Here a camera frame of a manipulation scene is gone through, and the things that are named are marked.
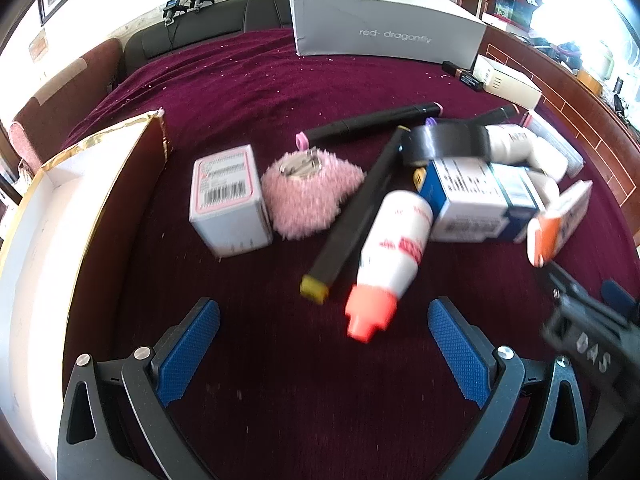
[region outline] velvet cloth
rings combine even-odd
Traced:
[[[67,140],[163,107],[174,151],[130,255],[113,356],[154,343],[201,296],[220,304],[218,336],[174,421],[221,480],[424,479],[478,408],[464,400],[426,324],[429,302],[451,298],[496,345],[549,359],[539,336],[552,311],[526,247],[502,242],[427,245],[389,329],[363,345],[346,336],[344,303],[357,255],[318,306],[302,275],[326,234],[219,260],[188,219],[196,159],[250,143],[258,171],[295,149],[300,130],[383,108],[437,101],[470,118],[505,103],[476,93],[438,65],[383,57],[298,57],[290,30],[251,32],[158,59],[131,75]],[[540,113],[566,131],[548,109]],[[335,147],[368,170],[389,131]],[[580,146],[576,148],[583,154]],[[395,188],[411,189],[411,171]],[[596,298],[613,278],[640,294],[638,256],[620,208],[587,159],[588,214],[556,261]],[[570,184],[562,182],[561,189]],[[582,388],[585,400],[590,389]]]

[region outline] red bottle cap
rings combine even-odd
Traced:
[[[378,286],[354,285],[344,313],[349,316],[347,334],[368,343],[376,330],[386,330],[396,313],[398,300]]]

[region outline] brown armchair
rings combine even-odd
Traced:
[[[119,40],[102,42],[53,76],[14,117],[9,139],[34,173],[106,97],[121,55]]]

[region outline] white bottle with red cap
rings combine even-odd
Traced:
[[[345,308],[350,337],[369,342],[391,322],[418,272],[432,222],[431,207],[417,193],[399,190],[385,196],[362,247],[358,278]]]

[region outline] wooden cabinet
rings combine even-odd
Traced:
[[[632,233],[640,230],[640,144],[618,117],[555,61],[488,26],[480,54],[530,77],[544,102],[566,124],[607,181]]]

